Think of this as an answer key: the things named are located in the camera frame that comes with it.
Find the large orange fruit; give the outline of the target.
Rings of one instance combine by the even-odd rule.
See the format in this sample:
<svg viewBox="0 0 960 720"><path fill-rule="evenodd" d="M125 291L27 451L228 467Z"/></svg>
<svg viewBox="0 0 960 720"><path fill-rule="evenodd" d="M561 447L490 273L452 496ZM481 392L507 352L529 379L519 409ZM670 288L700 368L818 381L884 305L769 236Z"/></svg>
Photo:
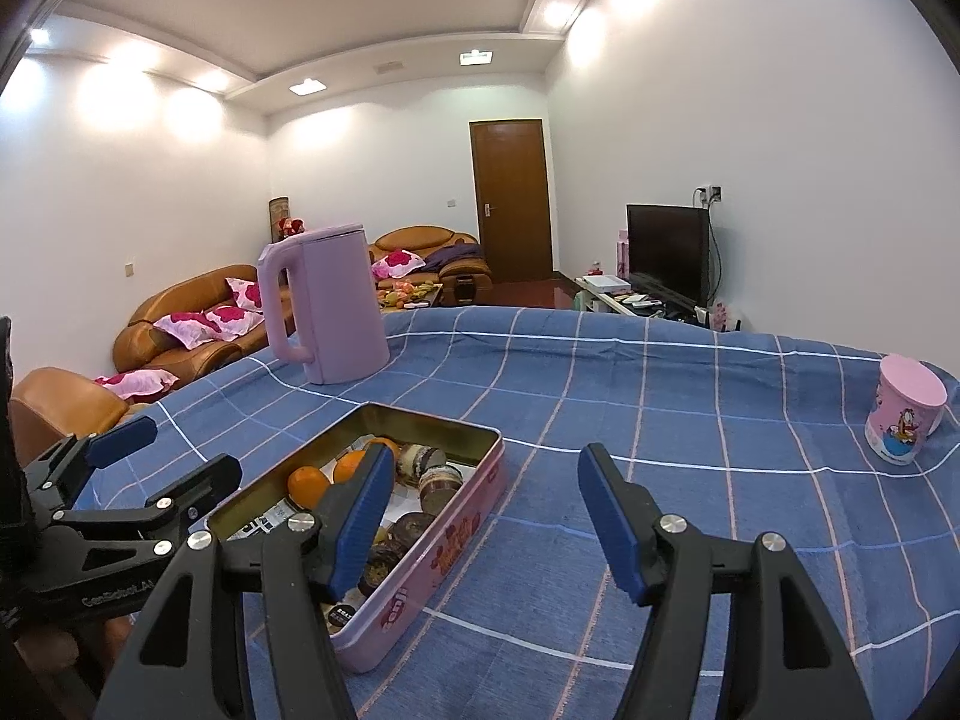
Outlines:
<svg viewBox="0 0 960 720"><path fill-rule="evenodd" d="M368 440L368 449L377 445L377 447L386 447L386 449L391 450L391 454L394 457L394 460L398 459L400 455L400 447L392 439L387 439L387 437L373 437Z"/></svg>

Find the small orange in tin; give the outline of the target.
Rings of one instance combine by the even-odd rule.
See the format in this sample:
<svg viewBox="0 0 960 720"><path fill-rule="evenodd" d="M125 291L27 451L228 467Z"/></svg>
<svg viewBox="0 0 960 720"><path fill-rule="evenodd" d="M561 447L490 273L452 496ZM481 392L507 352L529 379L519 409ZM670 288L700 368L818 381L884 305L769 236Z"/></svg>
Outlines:
<svg viewBox="0 0 960 720"><path fill-rule="evenodd" d="M343 454L334 466L334 483L345 484L352 479L359 464L363 461L363 450L352 450Z"/></svg>
<svg viewBox="0 0 960 720"><path fill-rule="evenodd" d="M317 466L300 466L286 478L288 497L303 511L315 509L330 487L329 478Z"/></svg>

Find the brown leather long sofa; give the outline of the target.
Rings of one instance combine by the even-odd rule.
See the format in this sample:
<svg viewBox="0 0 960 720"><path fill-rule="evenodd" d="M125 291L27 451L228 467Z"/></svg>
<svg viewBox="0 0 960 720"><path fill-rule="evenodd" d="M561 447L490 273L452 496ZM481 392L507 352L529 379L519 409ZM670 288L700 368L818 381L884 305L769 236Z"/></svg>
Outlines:
<svg viewBox="0 0 960 720"><path fill-rule="evenodd" d="M182 387L268 344L256 269L228 265L148 298L112 346L119 374L156 369Z"/></svg>

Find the blue plaid tablecloth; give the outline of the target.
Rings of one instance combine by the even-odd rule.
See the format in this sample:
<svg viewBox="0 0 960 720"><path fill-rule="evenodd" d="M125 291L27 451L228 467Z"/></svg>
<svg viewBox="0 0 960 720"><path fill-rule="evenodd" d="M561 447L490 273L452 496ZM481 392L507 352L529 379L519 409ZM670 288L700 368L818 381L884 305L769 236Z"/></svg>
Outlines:
<svg viewBox="0 0 960 720"><path fill-rule="evenodd" d="M599 442L690 532L777 533L817 584L880 718L905 718L958 647L958 416L890 465L864 426L874 351L573 310L427 309L386 322L392 359L316 385L259 353L169 395L155 444L83 496L128 509L210 458L272 468L361 403L503 436L506 488L449 535L409 630L350 679L364 718L607 718L647 614L602 539L579 455Z"/></svg>

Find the lilac electric kettle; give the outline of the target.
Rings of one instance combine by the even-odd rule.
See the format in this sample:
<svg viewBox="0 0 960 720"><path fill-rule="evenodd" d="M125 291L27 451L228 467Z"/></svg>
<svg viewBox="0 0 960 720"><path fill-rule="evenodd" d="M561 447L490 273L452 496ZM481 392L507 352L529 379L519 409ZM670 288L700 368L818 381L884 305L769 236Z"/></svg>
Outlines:
<svg viewBox="0 0 960 720"><path fill-rule="evenodd" d="M355 382L391 359L359 224L301 232L257 260L268 346L312 383Z"/></svg>

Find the small round jar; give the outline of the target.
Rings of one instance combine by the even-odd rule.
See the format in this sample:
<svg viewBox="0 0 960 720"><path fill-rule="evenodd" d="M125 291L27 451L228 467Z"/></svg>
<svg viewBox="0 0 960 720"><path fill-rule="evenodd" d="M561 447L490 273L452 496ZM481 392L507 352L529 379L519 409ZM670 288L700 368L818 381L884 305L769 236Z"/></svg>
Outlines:
<svg viewBox="0 0 960 720"><path fill-rule="evenodd" d="M420 507L425 514L433 517L441 514L464 484L464 477L459 468L444 463L441 466L432 466L421 473L418 481L418 495Z"/></svg>

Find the pink tin box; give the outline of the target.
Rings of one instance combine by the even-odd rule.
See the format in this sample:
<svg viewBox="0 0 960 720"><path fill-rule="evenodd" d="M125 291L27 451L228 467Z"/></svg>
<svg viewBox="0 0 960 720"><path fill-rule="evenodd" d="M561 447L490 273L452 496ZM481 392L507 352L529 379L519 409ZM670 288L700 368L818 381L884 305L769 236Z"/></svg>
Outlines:
<svg viewBox="0 0 960 720"><path fill-rule="evenodd" d="M398 444L398 459L386 447L368 449L373 437ZM363 461L348 483L335 484L335 462L352 450L363 450ZM504 451L493 427L364 403L233 494L208 517L208 528L238 541L302 522L309 511L291 502L286 478L304 465L331 482L317 515L328 514L340 493L358 491L361 505L340 528L320 607L340 665L366 673L386 658L491 514L506 486ZM433 517L421 510L418 481L444 463L459 468L464 484Z"/></svg>

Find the pink cartoon cup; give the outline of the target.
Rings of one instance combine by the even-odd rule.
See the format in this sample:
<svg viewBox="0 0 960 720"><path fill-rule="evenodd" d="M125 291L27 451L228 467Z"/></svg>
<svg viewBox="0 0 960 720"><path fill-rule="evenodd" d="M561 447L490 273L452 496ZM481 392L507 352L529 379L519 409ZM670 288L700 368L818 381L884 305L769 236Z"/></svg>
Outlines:
<svg viewBox="0 0 960 720"><path fill-rule="evenodd" d="M947 388L928 366L907 356L884 356L864 424L867 444L893 465L910 465L946 405Z"/></svg>

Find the pink flower cushion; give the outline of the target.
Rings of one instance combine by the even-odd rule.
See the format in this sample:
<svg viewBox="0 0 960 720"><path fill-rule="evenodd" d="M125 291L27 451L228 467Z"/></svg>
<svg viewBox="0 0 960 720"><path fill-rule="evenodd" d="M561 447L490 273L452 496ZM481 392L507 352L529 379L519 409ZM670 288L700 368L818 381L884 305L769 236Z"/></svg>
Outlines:
<svg viewBox="0 0 960 720"><path fill-rule="evenodd" d="M389 252L371 265L371 273L376 281L403 280L410 273L421 270L427 265L420 255L410 250L398 249Z"/></svg>

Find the white tv stand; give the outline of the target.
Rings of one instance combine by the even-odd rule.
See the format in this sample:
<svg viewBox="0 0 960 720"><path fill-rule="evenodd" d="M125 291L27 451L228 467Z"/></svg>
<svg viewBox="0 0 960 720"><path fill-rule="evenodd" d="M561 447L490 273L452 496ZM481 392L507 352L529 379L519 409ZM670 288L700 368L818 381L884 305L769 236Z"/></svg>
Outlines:
<svg viewBox="0 0 960 720"><path fill-rule="evenodd" d="M619 314L625 317L641 319L664 319L672 322L690 323L695 327L704 327L715 332L740 332L747 323L729 305L718 304L713 307L685 307L675 301L665 299L661 294L636 291L628 281L612 275L586 275L573 280L576 294L574 307L578 310L590 310L597 314Z"/></svg>

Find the black television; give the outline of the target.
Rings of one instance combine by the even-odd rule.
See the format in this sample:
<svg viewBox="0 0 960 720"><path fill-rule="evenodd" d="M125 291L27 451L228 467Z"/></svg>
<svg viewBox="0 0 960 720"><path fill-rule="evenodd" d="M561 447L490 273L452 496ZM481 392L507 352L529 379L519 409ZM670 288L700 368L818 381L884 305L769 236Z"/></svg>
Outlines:
<svg viewBox="0 0 960 720"><path fill-rule="evenodd" d="M705 305L711 294L711 223L693 206L628 205L628 275Z"/></svg>

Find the brown wooden door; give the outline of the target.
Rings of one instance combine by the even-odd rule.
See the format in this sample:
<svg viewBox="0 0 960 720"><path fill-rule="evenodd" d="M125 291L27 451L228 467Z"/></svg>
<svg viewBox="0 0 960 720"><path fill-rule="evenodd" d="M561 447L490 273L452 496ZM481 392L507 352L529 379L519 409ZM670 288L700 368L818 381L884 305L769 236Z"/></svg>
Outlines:
<svg viewBox="0 0 960 720"><path fill-rule="evenodd" d="M480 245L497 283L553 273L550 193L540 119L470 124Z"/></svg>

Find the wall power socket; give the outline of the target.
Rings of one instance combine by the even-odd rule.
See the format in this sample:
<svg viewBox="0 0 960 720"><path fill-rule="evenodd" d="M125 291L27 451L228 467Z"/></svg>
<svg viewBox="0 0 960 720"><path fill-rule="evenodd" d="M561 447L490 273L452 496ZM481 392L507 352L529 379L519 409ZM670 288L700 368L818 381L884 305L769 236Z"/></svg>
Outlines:
<svg viewBox="0 0 960 720"><path fill-rule="evenodd" d="M693 203L709 208L722 200L722 187L716 184L700 185L693 190Z"/></svg>

